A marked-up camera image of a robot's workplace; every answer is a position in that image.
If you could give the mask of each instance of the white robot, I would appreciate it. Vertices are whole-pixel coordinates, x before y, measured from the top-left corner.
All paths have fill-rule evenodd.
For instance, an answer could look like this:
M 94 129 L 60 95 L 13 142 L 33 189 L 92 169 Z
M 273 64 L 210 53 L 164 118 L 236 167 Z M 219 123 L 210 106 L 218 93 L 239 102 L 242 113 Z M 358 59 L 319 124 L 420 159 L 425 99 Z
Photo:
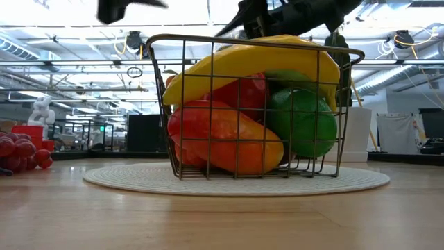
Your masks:
M 37 98 L 37 101 L 34 103 L 33 113 L 28 119 L 28 126 L 43 127 L 43 140 L 48 138 L 48 125 L 52 125 L 56 121 L 54 110 L 49 109 L 51 101 L 51 97 Z

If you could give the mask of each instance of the yellow banana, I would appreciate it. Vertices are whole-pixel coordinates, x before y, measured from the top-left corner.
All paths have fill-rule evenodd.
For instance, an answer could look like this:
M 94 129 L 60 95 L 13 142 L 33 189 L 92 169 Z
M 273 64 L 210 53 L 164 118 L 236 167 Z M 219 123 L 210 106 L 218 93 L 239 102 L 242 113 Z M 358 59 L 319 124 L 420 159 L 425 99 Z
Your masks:
M 265 42 L 317 45 L 293 35 L 276 35 L 255 39 Z M 213 90 L 223 87 L 238 77 L 265 72 L 268 70 L 290 69 L 316 82 L 318 74 L 318 52 L 306 49 L 284 49 L 251 45 L 233 45 L 213 55 L 213 75 L 233 76 L 233 78 L 213 78 Z M 211 56 L 197 62 L 185 71 L 186 74 L 211 74 Z M 177 75 L 166 89 L 163 99 L 165 105 L 180 105 L 182 93 L 182 74 Z M 332 110 L 336 110 L 336 85 L 339 83 L 339 67 L 327 52 L 319 53 L 319 88 L 326 95 L 326 101 Z M 210 77 L 185 76 L 184 102 L 201 98 L 210 91 Z

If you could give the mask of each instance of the white placemat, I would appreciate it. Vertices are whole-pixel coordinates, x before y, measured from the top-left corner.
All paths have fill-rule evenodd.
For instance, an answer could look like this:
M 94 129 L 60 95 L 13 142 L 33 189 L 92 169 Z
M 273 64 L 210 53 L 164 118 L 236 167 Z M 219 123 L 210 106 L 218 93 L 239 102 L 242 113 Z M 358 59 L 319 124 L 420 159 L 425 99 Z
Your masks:
M 335 169 L 336 167 L 324 165 L 323 173 L 333 174 Z M 122 190 L 215 197 L 281 197 L 350 192 L 376 188 L 390 181 L 385 174 L 349 167 L 341 167 L 338 178 L 294 176 L 237 180 L 232 178 L 179 180 L 173 175 L 169 162 L 92 169 L 87 171 L 83 178 L 90 183 Z

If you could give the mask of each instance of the ceiling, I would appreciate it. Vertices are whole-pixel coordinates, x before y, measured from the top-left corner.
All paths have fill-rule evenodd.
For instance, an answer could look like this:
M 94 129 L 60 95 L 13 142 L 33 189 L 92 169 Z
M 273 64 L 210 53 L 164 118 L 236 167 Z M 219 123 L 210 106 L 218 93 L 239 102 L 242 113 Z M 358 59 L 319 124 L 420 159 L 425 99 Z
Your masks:
M 97 0 L 14 0 L 4 1 L 0 8 L 0 37 L 13 40 L 22 48 L 40 55 L 48 51 L 60 57 L 61 60 L 137 60 L 139 55 L 131 49 L 125 49 L 124 42 L 130 31 L 140 31 L 142 39 L 161 34 L 174 33 L 186 35 L 213 36 L 236 15 L 239 0 L 170 0 L 165 1 L 169 9 L 151 8 L 137 4 L 129 5 L 126 17 L 110 25 L 102 25 L 96 18 Z M 268 0 L 270 8 L 279 1 Z M 345 24 L 340 33 L 345 36 L 351 48 L 365 52 L 368 59 L 413 58 L 410 49 L 391 49 L 391 42 L 384 43 L 387 37 L 392 38 L 397 30 L 408 30 L 414 38 L 419 57 L 427 47 L 436 44 L 444 36 L 443 8 L 408 8 L 413 1 L 364 1 L 360 7 L 345 17 Z M 314 42 L 323 44 L 329 35 L 325 26 L 320 26 L 302 38 L 312 37 Z M 182 58 L 182 42 L 159 41 L 153 45 L 157 59 Z M 201 59 L 211 53 L 208 44 L 189 43 L 186 57 Z M 2 60 L 23 60 L 10 53 L 0 51 Z M 61 99 L 115 99 L 140 100 L 133 107 L 121 107 L 132 113 L 158 113 L 155 102 L 156 88 L 154 69 L 151 65 L 137 67 L 142 69 L 142 77 L 131 78 L 127 71 L 132 65 L 115 66 L 63 66 L 57 72 L 42 70 L 40 67 L 7 67 L 15 74 L 24 74 L 39 83 L 26 83 L 29 88 L 43 88 L 55 84 L 59 88 L 92 88 L 115 89 L 116 91 L 102 92 L 100 90 L 77 94 L 70 92 L 47 93 Z M 180 65 L 163 65 L 162 69 L 180 71 Z M 358 87 L 372 74 L 378 73 L 374 67 L 360 67 L 352 72 Z M 415 76 L 415 81 L 421 81 L 423 75 Z M 13 81 L 5 78 L 3 83 Z M 408 85 L 410 82 L 398 82 L 398 85 Z M 144 91 L 131 91 L 128 88 L 143 88 Z M 30 98 L 23 94 L 15 94 L 19 99 Z M 108 103 L 66 103 L 75 108 L 87 106 L 96 108 L 104 113 L 113 113 Z

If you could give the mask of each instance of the wooden table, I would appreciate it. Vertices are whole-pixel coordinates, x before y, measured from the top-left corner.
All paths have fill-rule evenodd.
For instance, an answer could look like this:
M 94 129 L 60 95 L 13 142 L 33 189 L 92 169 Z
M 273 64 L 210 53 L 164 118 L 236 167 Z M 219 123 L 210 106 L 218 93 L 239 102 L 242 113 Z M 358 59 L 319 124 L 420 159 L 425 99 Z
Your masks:
M 0 249 L 444 249 L 444 168 L 371 162 L 391 184 L 347 194 L 205 198 L 82 181 L 91 168 L 147 160 L 56 162 L 0 178 Z

